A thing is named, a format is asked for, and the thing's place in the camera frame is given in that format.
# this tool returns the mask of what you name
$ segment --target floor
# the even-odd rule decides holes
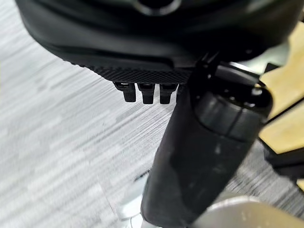
[[[174,102],[160,105],[157,93],[154,105],[125,103],[110,82],[37,44],[12,0],[1,1],[0,24],[0,227],[115,227]],[[304,196],[258,142],[227,188],[304,218]]]

